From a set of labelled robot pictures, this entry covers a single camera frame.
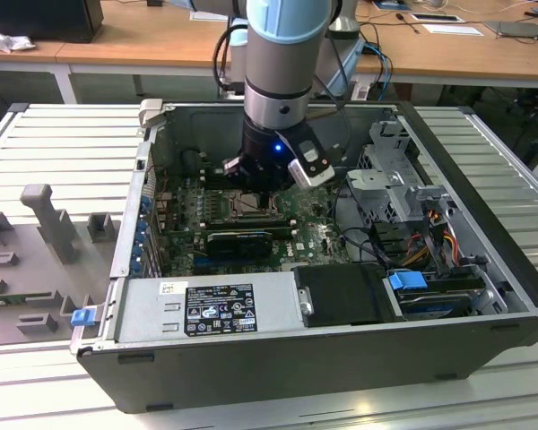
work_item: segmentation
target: metal table surface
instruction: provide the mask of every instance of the metal table surface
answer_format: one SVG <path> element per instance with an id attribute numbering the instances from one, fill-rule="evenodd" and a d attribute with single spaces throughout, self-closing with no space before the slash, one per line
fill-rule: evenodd
<path id="1" fill-rule="evenodd" d="M 465 116 L 454 108 L 427 107 L 419 111 L 538 268 L 538 180 L 478 117 Z M 84 119 L 94 114 L 99 121 Z M 92 194 L 83 190 L 88 187 L 90 193 L 98 193 L 96 198 L 103 197 L 104 211 L 116 204 L 112 216 L 119 217 L 122 209 L 115 202 L 122 202 L 124 194 L 114 186 L 127 184 L 129 177 L 120 174 L 131 171 L 134 151 L 114 149 L 135 148 L 140 141 L 136 114 L 135 106 L 84 105 L 33 105 L 25 114 L 8 114 L 0 124 L 0 186 L 3 187 L 0 195 L 19 195 L 20 190 L 11 187 L 21 187 L 30 179 L 21 166 L 38 163 L 49 172 L 44 177 L 60 178 L 52 185 L 54 193 L 69 196 L 54 200 L 55 206 L 56 202 L 64 202 L 67 208 L 65 201 L 72 198 L 80 202 L 70 210 L 73 219 L 81 219 L 86 211 L 91 211 L 81 209 L 82 205 L 91 204 Z M 12 131 L 19 134 L 15 139 L 7 138 L 13 136 Z M 100 158 L 104 159 L 105 168 L 96 163 Z M 78 165 L 80 170 L 87 171 L 84 176 L 73 174 Z M 32 180 L 36 181 L 37 177 L 37 173 L 31 174 Z M 12 211 L 9 218 L 14 217 L 16 222 L 32 222 L 31 215 L 19 212 L 17 205 L 4 209 Z M 538 429 L 538 343 L 502 353 L 463 381 L 137 416 L 123 414 L 115 408 L 70 355 L 68 342 L 0 348 L 0 429 L 92 425 L 172 430 Z"/>

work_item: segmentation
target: cable on desk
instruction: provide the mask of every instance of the cable on desk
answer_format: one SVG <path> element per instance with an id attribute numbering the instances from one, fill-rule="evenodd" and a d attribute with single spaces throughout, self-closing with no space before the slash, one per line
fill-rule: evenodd
<path id="1" fill-rule="evenodd" d="M 224 91 L 227 91 L 230 89 L 230 86 L 226 83 L 221 82 L 220 78 L 220 72 L 217 68 L 217 63 L 219 60 L 219 53 L 221 51 L 221 45 L 225 43 L 226 45 L 229 45 L 230 43 L 230 37 L 231 33 L 235 30 L 246 30 L 248 26 L 246 24 L 238 24 L 230 26 L 228 29 L 226 29 L 221 36 L 219 37 L 219 40 L 217 40 L 217 43 L 215 44 L 215 49 L 213 50 L 213 78 L 215 80 L 215 83 L 217 83 L 217 86 L 221 88 Z"/>
<path id="2" fill-rule="evenodd" d="M 393 60 L 391 60 L 391 58 L 389 56 L 387 56 L 386 54 L 384 54 L 383 51 L 382 51 L 382 47 L 380 45 L 380 38 L 378 36 L 378 30 L 377 30 L 377 25 L 378 24 L 375 24 L 375 23 L 372 23 L 372 22 L 361 22 L 360 26 L 362 27 L 363 25 L 370 25 L 373 28 L 373 30 L 375 31 L 375 37 L 377 39 L 377 47 L 378 48 L 375 48 L 375 47 L 371 46 L 368 42 L 366 42 L 365 47 L 367 49 L 370 49 L 371 51 L 373 51 L 377 55 L 378 60 L 380 62 L 380 71 L 378 73 L 378 76 L 377 76 L 376 80 L 373 82 L 371 88 L 377 86 L 377 84 L 380 82 L 381 76 L 383 76 L 383 75 L 385 76 L 385 79 L 384 79 L 384 82 L 383 82 L 383 89 L 382 89 L 381 93 L 378 96 L 378 100 L 382 100 L 383 97 L 385 97 L 385 92 L 386 92 L 386 89 L 388 87 L 388 84 L 390 83 L 391 78 L 393 77 L 393 70 L 394 70 Z M 367 38 L 365 37 L 362 30 L 359 30 L 359 32 L 360 32 L 360 35 L 366 41 Z"/>
<path id="3" fill-rule="evenodd" d="M 232 19 L 230 16 L 227 17 L 227 27 L 225 30 L 229 30 L 231 27 Z M 223 46 L 223 55 L 221 56 L 221 71 L 220 71 L 220 77 L 225 78 L 225 69 L 227 67 L 227 54 L 229 52 L 229 43 L 225 43 Z"/>
<path id="4" fill-rule="evenodd" d="M 455 9 L 459 9 L 461 11 L 465 11 L 465 12 L 468 12 L 468 13 L 474 13 L 476 15 L 492 15 L 494 13 L 501 13 L 501 12 L 507 11 L 508 9 L 512 9 L 513 7 L 517 7 L 517 6 L 521 5 L 521 4 L 534 3 L 535 1 L 536 0 L 524 0 L 523 2 L 511 4 L 510 6 L 504 7 L 502 9 L 497 10 L 497 11 L 488 11 L 488 12 L 471 11 L 470 9 L 465 9 L 462 6 L 459 6 L 458 4 L 450 4 L 449 0 L 445 0 L 445 3 L 440 7 L 433 7 L 433 6 L 430 6 L 430 5 L 427 6 L 427 5 L 425 5 L 427 3 L 426 0 L 419 1 L 419 2 L 416 2 L 416 3 L 420 3 L 422 8 L 427 9 L 429 11 L 433 11 L 433 12 L 442 11 L 443 9 L 445 9 L 447 7 L 454 7 Z"/>
<path id="5" fill-rule="evenodd" d="M 397 19 L 398 21 L 402 21 L 402 22 L 404 22 L 406 25 L 410 26 L 410 27 L 412 28 L 412 31 L 414 31 L 415 34 L 421 34 L 420 31 L 416 30 L 416 29 L 414 28 L 414 26 L 411 25 L 411 24 L 406 20 L 406 18 L 404 18 L 404 15 L 403 15 L 402 13 L 397 13 L 397 14 L 395 15 L 395 17 L 396 17 L 396 19 Z"/>

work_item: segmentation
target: wooden desk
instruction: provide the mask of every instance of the wooden desk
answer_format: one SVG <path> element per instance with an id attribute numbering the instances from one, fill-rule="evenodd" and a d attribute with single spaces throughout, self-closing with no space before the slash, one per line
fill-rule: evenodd
<path id="1" fill-rule="evenodd" d="M 497 11 L 516 2 L 490 0 L 462 0 L 450 2 L 460 4 L 473 11 Z M 455 14 L 465 21 L 517 21 L 524 19 L 524 12 L 531 5 L 521 4 L 503 13 L 474 14 L 448 7 L 447 14 Z M 420 5 L 413 6 L 415 11 L 428 13 Z M 394 13 L 387 16 L 373 5 L 360 6 L 360 20 L 375 24 L 402 23 Z M 408 17 L 408 22 L 416 23 Z M 538 19 L 528 22 L 538 23 Z M 532 44 L 519 43 L 517 40 L 496 39 L 494 32 L 484 24 L 465 24 L 479 30 L 484 36 L 458 36 L 430 34 L 422 25 L 415 25 L 421 34 L 415 34 L 408 25 L 378 25 L 380 45 L 395 65 L 395 81 L 422 83 L 449 83 L 457 80 L 467 84 L 497 86 L 538 86 L 538 41 Z M 372 26 L 362 27 L 369 40 L 375 40 Z M 375 57 L 364 57 L 359 62 L 359 73 L 370 73 L 371 66 L 378 64 Z"/>
<path id="2" fill-rule="evenodd" d="M 212 66 L 224 22 L 190 21 L 189 11 L 165 4 L 102 1 L 103 25 L 90 44 L 66 43 L 57 61 L 68 64 Z"/>
<path id="3" fill-rule="evenodd" d="M 35 48 L 27 51 L 13 51 L 11 54 L 0 51 L 0 62 L 55 63 L 56 54 L 63 45 L 64 42 L 39 42 Z"/>
<path id="4" fill-rule="evenodd" d="M 451 0 L 474 11 L 497 11 L 517 0 Z M 524 18 L 532 5 L 521 4 L 503 13 L 473 14 L 448 7 L 467 21 Z M 145 2 L 121 4 L 102 1 L 104 22 L 90 44 L 40 42 L 39 48 L 10 55 L 0 53 L 0 70 L 50 72 L 56 76 L 66 103 L 75 103 L 73 73 L 118 73 L 132 75 L 211 76 L 213 47 L 223 22 L 190 21 L 189 12 L 169 4 L 147 7 Z M 415 9 L 427 12 L 420 5 Z M 379 24 L 401 23 L 395 13 L 362 5 L 359 19 Z M 538 42 L 534 45 L 513 39 L 495 39 L 483 24 L 474 24 L 484 36 L 430 34 L 421 25 L 415 34 L 407 25 L 377 27 L 383 51 L 394 64 L 393 82 L 512 86 L 538 88 Z M 370 26 L 367 37 L 374 40 Z M 363 57 L 357 78 L 371 80 L 378 73 L 374 56 Z"/>

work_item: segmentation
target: black side panel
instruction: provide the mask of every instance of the black side panel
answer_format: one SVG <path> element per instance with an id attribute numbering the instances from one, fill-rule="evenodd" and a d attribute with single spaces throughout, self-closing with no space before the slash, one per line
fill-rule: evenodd
<path id="1" fill-rule="evenodd" d="M 376 264 L 327 264 L 293 270 L 297 288 L 305 288 L 314 308 L 306 327 L 393 323 L 395 314 Z"/>
<path id="2" fill-rule="evenodd" d="M 90 42 L 101 19 L 100 0 L 0 0 L 0 33 L 10 36 Z"/>
<path id="3" fill-rule="evenodd" d="M 510 330 L 496 330 L 500 325 Z M 538 318 L 520 318 L 502 324 L 194 343 L 152 349 L 153 361 L 121 365 L 112 352 L 84 354 L 78 361 L 120 410 L 142 413 L 155 405 L 198 408 L 463 379 L 536 330 Z M 140 357 L 143 350 L 120 354 Z"/>
<path id="4" fill-rule="evenodd" d="M 404 116 L 426 148 L 428 155 L 440 167 L 445 179 L 473 215 L 500 258 L 510 268 L 520 285 L 538 307 L 538 271 L 526 258 L 512 236 L 504 229 L 486 202 L 480 197 L 464 173 L 448 155 L 442 143 L 426 125 L 410 103 L 401 103 L 398 112 Z"/>

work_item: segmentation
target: yellow wire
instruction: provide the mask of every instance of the yellow wire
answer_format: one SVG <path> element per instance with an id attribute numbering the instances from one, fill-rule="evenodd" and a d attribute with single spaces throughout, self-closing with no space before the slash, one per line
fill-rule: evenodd
<path id="1" fill-rule="evenodd" d="M 409 258 L 406 262 L 404 262 L 403 266 L 409 265 L 409 264 L 411 264 L 413 262 L 416 262 L 416 261 L 420 260 L 420 258 L 422 258 L 428 251 L 429 251 L 429 248 L 427 248 L 425 246 L 418 253 L 416 253 L 411 258 Z"/>

